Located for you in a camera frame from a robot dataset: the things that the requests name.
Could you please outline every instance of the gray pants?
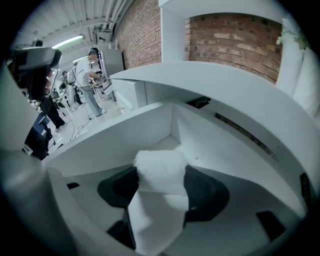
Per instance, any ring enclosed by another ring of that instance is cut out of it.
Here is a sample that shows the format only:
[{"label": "gray pants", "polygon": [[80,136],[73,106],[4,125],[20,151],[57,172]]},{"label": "gray pants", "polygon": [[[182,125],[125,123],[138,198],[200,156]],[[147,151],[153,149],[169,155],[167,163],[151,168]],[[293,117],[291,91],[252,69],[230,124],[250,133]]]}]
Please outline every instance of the gray pants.
[{"label": "gray pants", "polygon": [[78,87],[78,89],[83,93],[86,102],[88,103],[92,113],[97,117],[102,114],[102,109],[98,106],[94,93],[90,86]]}]

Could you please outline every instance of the floor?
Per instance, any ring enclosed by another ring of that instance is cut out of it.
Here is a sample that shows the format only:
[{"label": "floor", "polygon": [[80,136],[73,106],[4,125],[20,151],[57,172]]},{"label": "floor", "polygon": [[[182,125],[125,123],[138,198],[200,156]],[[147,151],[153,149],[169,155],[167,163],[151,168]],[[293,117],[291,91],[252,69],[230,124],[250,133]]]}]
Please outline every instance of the floor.
[{"label": "floor", "polygon": [[53,139],[49,142],[49,154],[53,153],[61,144],[65,145],[93,127],[97,127],[103,122],[121,115],[118,111],[117,102],[112,99],[102,99],[100,102],[97,100],[99,106],[106,110],[106,113],[99,117],[93,115],[85,99],[82,98],[81,101],[85,103],[80,105],[75,111],[69,111],[67,108],[58,109],[60,117],[66,122],[65,127],[56,131],[55,125],[51,121],[49,122],[48,127],[51,129],[51,133],[56,142],[56,145],[53,145]]}]

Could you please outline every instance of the fluorescent light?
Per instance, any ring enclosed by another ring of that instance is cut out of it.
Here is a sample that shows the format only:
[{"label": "fluorescent light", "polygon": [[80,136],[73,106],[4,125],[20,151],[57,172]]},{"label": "fluorescent light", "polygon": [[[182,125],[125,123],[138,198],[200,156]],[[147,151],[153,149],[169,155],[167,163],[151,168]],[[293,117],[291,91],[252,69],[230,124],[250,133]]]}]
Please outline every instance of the fluorescent light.
[{"label": "fluorescent light", "polygon": [[78,61],[82,60],[82,59],[85,58],[85,57],[87,57],[87,55],[86,55],[86,56],[83,56],[83,57],[81,57],[81,58],[75,59],[74,61],[72,61],[72,63],[78,62]]},{"label": "fluorescent light", "polygon": [[78,39],[82,39],[82,34],[81,35],[77,35],[75,37],[72,37],[72,38],[70,38],[68,40],[65,40],[65,41],[61,42],[61,43],[58,43],[55,46],[52,46],[51,48],[52,49],[57,49],[60,46],[64,46],[65,44],[68,44],[68,43],[73,42],[73,41],[78,40]]}]

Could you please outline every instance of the brick wall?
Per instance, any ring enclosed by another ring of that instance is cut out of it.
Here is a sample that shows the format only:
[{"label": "brick wall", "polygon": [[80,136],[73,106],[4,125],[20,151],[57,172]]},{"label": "brick wall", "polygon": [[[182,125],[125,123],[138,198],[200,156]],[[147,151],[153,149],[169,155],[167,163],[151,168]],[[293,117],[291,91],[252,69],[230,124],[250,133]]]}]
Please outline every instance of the brick wall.
[{"label": "brick wall", "polygon": [[121,21],[115,39],[126,69],[161,62],[161,23],[158,0],[135,0]]},{"label": "brick wall", "polygon": [[231,65],[276,82],[282,47],[281,24],[247,14],[215,13],[185,21],[188,61]]}]

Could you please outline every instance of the man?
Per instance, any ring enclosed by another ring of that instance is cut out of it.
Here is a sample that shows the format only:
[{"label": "man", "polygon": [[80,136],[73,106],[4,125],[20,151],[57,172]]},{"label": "man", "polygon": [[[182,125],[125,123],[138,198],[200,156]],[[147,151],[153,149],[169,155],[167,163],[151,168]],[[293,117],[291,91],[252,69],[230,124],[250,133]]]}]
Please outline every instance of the man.
[{"label": "man", "polygon": [[77,102],[79,105],[82,105],[81,99],[78,95],[78,90],[76,86],[76,69],[77,69],[77,62],[73,64],[72,69],[69,71],[67,76],[67,80],[69,82],[68,93],[69,99],[72,101],[72,105]]},{"label": "man", "polygon": [[65,85],[68,84],[68,72],[67,71],[62,71],[62,83],[65,83]]},{"label": "man", "polygon": [[93,114],[98,117],[102,114],[106,113],[105,109],[102,109],[98,106],[96,99],[94,97],[94,93],[89,85],[89,77],[94,79],[99,79],[100,81],[104,80],[104,77],[100,76],[93,72],[91,62],[95,62],[98,60],[98,49],[91,48],[87,57],[81,59],[75,71],[75,85],[79,88],[79,90],[83,93],[86,102],[88,102],[89,107],[91,108]]},{"label": "man", "polygon": [[[51,78],[53,75],[52,71],[49,72],[48,77]],[[66,126],[65,121],[59,116],[59,113],[55,107],[55,103],[49,94],[50,90],[52,89],[51,82],[47,79],[45,83],[45,97],[39,101],[39,107],[41,108],[42,112],[45,113],[50,120],[55,125],[55,129],[58,131],[59,129]]]},{"label": "man", "polygon": [[59,116],[59,113],[55,107],[55,103],[50,96],[43,98],[39,106],[42,112],[45,113],[54,123],[57,131],[66,125],[65,121],[63,121],[63,119]]},{"label": "man", "polygon": [[53,99],[55,108],[58,110],[59,108],[65,108],[65,105],[63,105],[59,100],[59,93],[56,91],[56,88],[53,88],[53,92],[51,94],[51,98]]}]

